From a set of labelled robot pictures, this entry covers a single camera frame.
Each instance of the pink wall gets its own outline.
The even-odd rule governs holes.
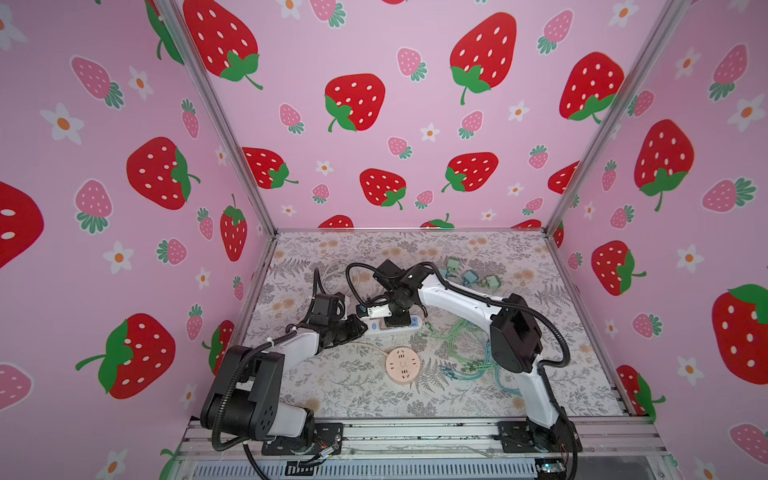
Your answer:
[[[620,70],[629,70],[664,4],[293,0],[288,8],[272,1],[178,2],[238,141],[253,149],[256,177],[265,187],[260,192],[275,224],[293,228],[315,228],[336,215],[355,227],[419,227],[430,220],[457,227],[546,223],[561,198],[550,185],[558,189],[555,182],[569,178],[568,166],[579,160],[597,126],[591,117],[567,117],[584,103],[582,95],[603,99],[618,89]],[[548,55],[540,53],[540,44]],[[230,50],[237,52],[233,59]],[[483,69],[479,78],[463,71],[474,65]],[[458,67],[456,78],[451,66]],[[371,90],[363,90],[368,85]],[[464,85],[470,89],[462,105]],[[340,117],[330,133],[335,117],[326,109],[327,94],[329,111]],[[346,129],[352,124],[356,131]],[[439,133],[430,137],[430,129]],[[538,145],[547,150],[530,160],[534,168],[529,159]],[[454,179],[466,191],[449,186],[448,166],[461,173],[473,158],[481,168],[467,173],[479,173]],[[261,167],[255,165],[259,159]],[[274,176],[266,165],[275,168]],[[363,182],[371,182],[364,189],[360,178],[368,169],[383,171],[363,175]],[[421,195],[427,190],[432,194]],[[427,208],[419,209],[417,201]]]
[[[0,5],[0,477],[158,478],[214,377],[201,342],[237,318],[233,279],[247,291],[266,236],[185,67],[165,47],[157,58],[146,4],[36,3]],[[101,67],[73,71],[73,56]],[[170,140],[138,150],[156,137]],[[200,178],[186,202],[176,148]],[[232,194],[247,226],[237,261],[220,235]],[[164,239],[186,256],[171,241],[159,261]]]
[[[641,94],[565,218],[560,254],[614,365],[644,379],[638,408],[655,408],[686,478],[768,478],[767,18],[764,2],[691,6],[641,89],[652,103]],[[711,87],[730,93],[713,101]],[[652,181],[666,159],[672,174]],[[630,251],[646,276],[628,276]]]

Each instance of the red strawberry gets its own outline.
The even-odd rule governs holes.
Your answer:
[[[0,182],[0,268],[21,255],[43,233],[38,205],[27,194]]]
[[[449,182],[441,192],[452,187],[457,192],[472,192],[483,185],[493,175],[498,166],[498,157],[490,152],[463,154],[448,162],[445,179]]]
[[[322,222],[317,228],[354,228],[355,226],[346,215],[336,215]]]
[[[205,68],[217,77],[240,81],[259,68],[259,45],[253,33],[214,0],[184,0],[184,20]]]
[[[571,10],[563,10],[547,22],[544,26],[544,36],[538,39],[538,53],[549,55],[551,51],[555,50],[558,43],[568,36],[573,21],[574,13]]]
[[[219,222],[221,240],[224,242],[224,250],[231,261],[237,262],[243,254],[245,240],[248,237],[248,224],[245,221],[243,211],[237,208],[235,196],[232,195],[232,205],[224,209]]]
[[[593,51],[578,61],[571,70],[560,98],[560,116],[568,120],[584,120],[611,106],[624,81],[624,71],[605,53]]]
[[[768,290],[742,285],[712,305],[712,326],[725,366],[750,383],[768,383]]]
[[[224,353],[230,346],[230,340],[232,339],[232,332],[235,330],[235,325],[229,320],[224,320],[214,332],[214,335],[210,338],[210,346],[205,344],[203,340],[203,347],[210,350],[208,353],[208,365],[210,371],[214,375],[218,374],[221,361],[224,360]]]
[[[326,110],[345,130],[368,130],[376,122],[386,89],[379,77],[370,73],[336,77],[326,85]]]
[[[178,210],[189,200],[190,178],[187,159],[174,142],[157,137],[140,146],[126,164],[128,181],[139,194],[168,210]]]
[[[127,399],[163,375],[175,354],[170,333],[146,313],[136,313],[109,334],[106,354],[85,359],[74,369],[104,359],[98,370],[99,383],[112,398]]]
[[[298,184],[298,181],[288,180],[288,165],[283,158],[273,151],[264,148],[243,147],[245,159],[250,171],[256,178],[256,185],[267,190],[282,187],[286,182]]]
[[[189,98],[185,98],[181,102],[181,121],[184,122],[184,126],[189,132],[190,137],[197,138],[197,134],[200,132],[200,122],[197,120],[194,107]]]
[[[578,162],[570,164],[566,168],[558,170],[552,174],[552,176],[549,177],[549,181],[547,182],[547,187],[549,187],[549,190],[552,190],[556,194],[560,195],[565,193],[565,188],[571,182],[571,178],[574,176],[576,167],[578,167]]]
[[[592,270],[608,293],[619,296],[632,286],[633,276],[646,273],[634,272],[634,257],[624,242],[614,240],[592,252]]]
[[[712,74],[715,82],[710,86],[710,100],[719,101],[736,89],[735,81],[746,71],[746,45],[731,48]]]
[[[108,107],[120,110],[125,104],[120,85],[110,82],[107,71],[93,60],[78,55],[70,59],[72,71],[83,84],[85,90],[97,100],[103,100]]]
[[[400,206],[406,195],[406,181],[397,174],[369,168],[360,174],[360,187],[366,200],[379,207]]]
[[[483,20],[458,41],[451,52],[453,81],[478,94],[500,84],[509,73],[518,25],[515,17],[499,12]]]
[[[649,197],[676,189],[694,165],[694,146],[672,120],[654,124],[643,140],[634,165],[634,184]]]

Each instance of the strawberry wallpaper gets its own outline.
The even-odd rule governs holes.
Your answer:
[[[0,478],[164,480],[266,235],[152,1],[33,4],[0,0]]]
[[[317,228],[546,222],[665,2],[177,3],[274,223]]]
[[[768,478],[766,18],[691,5],[564,218],[632,408],[688,479]]]

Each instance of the strawberry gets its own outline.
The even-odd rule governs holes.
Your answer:
[[[235,15],[214,0],[184,0],[184,20],[205,68],[217,77],[264,87],[248,76],[259,68],[259,45]]]
[[[0,362],[0,412],[21,403],[34,386],[35,381],[21,367]]]
[[[603,172],[603,191],[607,192],[614,186],[616,181],[616,161],[610,159],[605,164],[605,172]]]
[[[192,106],[192,102],[189,98],[185,98],[181,102],[181,121],[184,122],[184,126],[187,129],[190,137],[197,138],[197,134],[200,132],[200,122],[197,120],[196,111]]]
[[[431,190],[424,190],[421,192],[418,196],[416,196],[416,202],[414,205],[416,205],[416,208],[419,210],[424,210],[429,206],[429,204],[432,202],[432,199],[435,197],[435,195],[432,193]]]
[[[224,250],[231,261],[237,262],[243,254],[243,246],[248,238],[248,224],[245,221],[243,211],[237,208],[235,196],[232,195],[232,205],[224,209],[219,222],[221,240],[224,242]]]
[[[203,328],[203,308],[196,303],[189,311],[189,318],[187,319],[187,336],[190,341],[194,341],[200,330]]]
[[[632,328],[634,328],[634,331],[640,333],[641,336],[644,336],[647,339],[652,339],[654,336],[661,335],[662,326],[663,323],[659,321],[659,317],[654,316],[653,313],[651,313],[650,316],[641,313],[632,320]]]
[[[197,211],[197,221],[200,222],[200,233],[203,234],[205,240],[212,240],[214,238],[214,219],[208,214],[208,210],[200,208]]]
[[[224,360],[224,353],[227,352],[227,348],[230,346],[230,339],[234,330],[234,323],[224,320],[210,338],[210,346],[206,345],[205,340],[203,340],[203,347],[210,350],[210,353],[208,353],[208,365],[214,375],[219,372],[221,361]]]
[[[730,439],[744,453],[768,465],[768,432],[763,432],[751,423],[743,423],[730,430]]]
[[[288,131],[294,135],[304,132],[304,124],[301,123],[301,115],[295,108],[288,104],[280,105],[280,121],[288,127]]]
[[[406,181],[396,174],[384,170],[369,168],[360,174],[360,187],[366,199],[379,207],[400,206],[400,200],[406,195]]]
[[[178,210],[189,200],[190,178],[187,159],[174,142],[157,137],[140,146],[126,164],[128,181],[142,196],[168,210]]]
[[[317,228],[354,228],[355,226],[346,215],[336,215],[322,222]]]
[[[400,158],[410,158],[413,155],[413,150],[408,146],[408,142],[402,138],[390,137],[386,142],[389,146],[389,153]]]
[[[701,204],[707,210],[724,214],[734,207],[741,208],[754,200],[756,191],[757,187],[752,185],[752,180],[742,177],[733,182],[726,178],[710,188],[701,199]]]
[[[267,190],[282,187],[286,182],[298,184],[298,181],[288,180],[288,165],[283,158],[273,151],[264,148],[243,147],[245,159],[250,171],[256,178],[256,185]]]
[[[498,157],[491,152],[477,154],[463,154],[454,157],[448,162],[445,170],[445,179],[449,182],[442,193],[449,186],[457,192],[472,192],[483,185],[493,175],[498,167]]]
[[[624,208],[617,208],[613,215],[611,215],[611,226],[613,228],[624,228],[627,223],[632,223],[634,218],[634,208],[631,205],[624,205]]]
[[[680,186],[694,164],[694,146],[672,120],[654,124],[643,140],[634,166],[634,184],[649,197],[659,196]]]
[[[624,242],[614,240],[592,252],[592,270],[608,293],[619,296],[632,286],[633,276],[646,273],[634,272],[634,257]]]
[[[175,354],[170,333],[146,313],[136,313],[109,334],[105,354],[85,359],[74,369],[104,359],[98,370],[99,383],[112,398],[128,399],[160,378]]]
[[[549,187],[549,190],[552,190],[556,194],[564,194],[565,188],[568,186],[568,184],[571,182],[571,178],[574,176],[576,167],[578,167],[578,162],[574,162],[573,164],[568,165],[566,168],[558,170],[552,174],[552,176],[549,177],[549,181],[547,182],[547,187]]]
[[[473,111],[462,120],[462,127],[458,130],[458,136],[462,140],[469,140],[475,136],[475,132],[480,130],[480,127],[482,127],[482,112],[480,110]]]
[[[648,90],[643,90],[639,95],[635,95],[627,109],[627,115],[630,117],[640,117],[654,103],[654,94]]]
[[[326,85],[326,111],[345,130],[368,130],[376,122],[386,89],[379,77],[370,73],[336,77]]]
[[[483,20],[464,35],[451,51],[453,81],[479,94],[500,84],[509,73],[518,25],[515,17],[499,12]]]
[[[544,26],[544,36],[538,39],[538,53],[549,55],[558,47],[558,43],[565,40],[571,30],[574,21],[574,13],[571,10],[563,10]]]
[[[109,108],[120,110],[125,104],[120,85],[110,82],[107,71],[93,60],[73,55],[70,66],[85,90],[97,100],[103,100]]]
[[[664,403],[667,398],[661,396],[658,400],[653,400],[650,387],[642,375],[637,373],[629,365],[622,365],[616,369],[619,374],[619,380],[624,387],[624,391],[632,402],[632,409],[635,415],[648,415],[652,422],[656,422],[656,407],[654,403]]]
[[[571,70],[560,98],[560,116],[581,121],[611,106],[624,81],[624,71],[605,53],[593,51]]]
[[[742,285],[717,297],[712,325],[725,366],[757,385],[768,383],[768,290]]]
[[[736,90],[736,82],[746,71],[746,45],[731,48],[712,74],[715,82],[710,86],[710,100],[719,101]]]
[[[422,223],[422,228],[454,228],[453,223],[448,223],[448,218],[451,214],[445,214],[445,220],[430,220],[429,222]]]
[[[44,227],[35,201],[0,181],[0,268],[31,247]]]
[[[547,148],[544,145],[536,145],[536,147],[531,149],[530,155],[531,158],[528,159],[528,164],[536,170],[544,168],[547,160],[549,160],[549,154],[547,153]]]
[[[421,81],[427,76],[427,64],[422,61],[422,54],[412,48],[403,47],[397,51],[397,66],[411,81]]]

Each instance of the white flower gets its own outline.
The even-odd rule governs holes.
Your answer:
[[[523,121],[523,115],[527,114],[529,111],[531,111],[531,109],[525,106],[523,100],[520,100],[519,104],[512,105],[509,108],[509,120]]]
[[[123,248],[123,244],[115,242],[113,251],[104,254],[104,260],[112,262],[112,275],[115,275],[120,270],[130,270],[131,257],[134,255],[134,249]]]
[[[440,130],[435,128],[435,124],[429,124],[427,128],[422,128],[422,141],[435,141],[435,138],[437,138],[437,134],[439,133]]]
[[[693,47],[688,48],[685,56],[678,60],[675,64],[677,67],[677,73],[674,75],[674,79],[677,80],[683,75],[690,77],[690,74],[694,72],[694,65],[697,61],[699,61],[699,58],[701,58],[701,53],[696,53]]]
[[[614,3],[614,17],[608,22],[608,26],[618,24],[620,27],[627,26],[627,19],[636,14],[640,7],[634,5],[634,0],[624,0],[622,3]]]
[[[677,374],[688,378],[688,382],[690,382],[691,385],[696,385],[696,379],[704,378],[704,374],[701,370],[696,368],[695,358],[691,357],[688,360],[685,360],[683,357],[678,356],[677,363],[680,364],[680,368],[677,369]]]
[[[206,271],[203,266],[200,267],[200,273],[195,275],[194,279],[197,280],[197,288],[199,290],[202,290],[204,286],[210,286],[210,283],[208,283],[210,272]]]
[[[131,79],[128,81],[128,84],[131,86],[131,88],[139,90],[141,100],[147,100],[147,95],[152,95],[154,93],[152,87],[150,87],[147,83],[147,72],[136,71],[136,69],[130,65],[128,66],[128,70],[131,71]]]
[[[83,120],[69,116],[69,112],[64,104],[59,103],[56,105],[56,112],[50,110],[40,110],[40,115],[53,125],[51,128],[51,136],[54,140],[61,140],[64,137],[69,138],[76,144],[80,144],[80,134],[78,130],[82,129],[85,124]]]
[[[315,169],[315,172],[320,172],[327,177],[328,174],[332,171],[333,169],[331,168],[330,162],[317,162],[317,168]]]
[[[696,265],[704,261],[704,257],[696,253],[696,245],[691,245],[688,250],[677,249],[677,255],[680,257],[677,268],[685,266],[691,273],[696,271]]]
[[[740,132],[750,126],[750,122],[766,116],[766,111],[760,108],[765,94],[757,95],[752,101],[739,100],[736,102],[736,113],[728,119],[728,124],[736,124]]]
[[[107,464],[96,474],[98,480],[112,480],[116,476],[125,471],[125,456],[128,454],[128,449],[123,450],[120,453],[109,452],[107,455]]]
[[[0,5],[0,48],[5,51],[11,49],[11,40],[20,41],[26,43],[27,38],[24,36],[18,28],[13,25],[13,15],[11,14],[11,7],[7,5]]]

